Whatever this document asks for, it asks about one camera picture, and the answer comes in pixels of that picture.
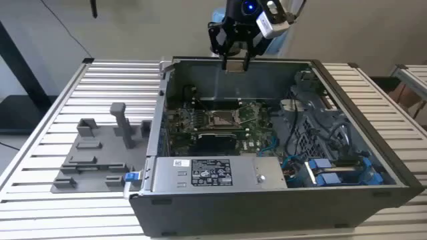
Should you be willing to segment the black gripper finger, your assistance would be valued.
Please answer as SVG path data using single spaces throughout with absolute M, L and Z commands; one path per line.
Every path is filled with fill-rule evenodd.
M 246 40 L 246 55 L 243 60 L 243 70 L 247 71 L 250 68 L 251 59 L 256 55 L 263 55 L 266 52 L 266 38 L 263 33 L 259 32 L 256 35 L 251 35 Z
M 211 52 L 219 56 L 219 59 L 222 60 L 222 69 L 226 70 L 234 41 L 230 41 L 220 22 L 210 22 L 207 24 L 207 31 L 211 43 Z

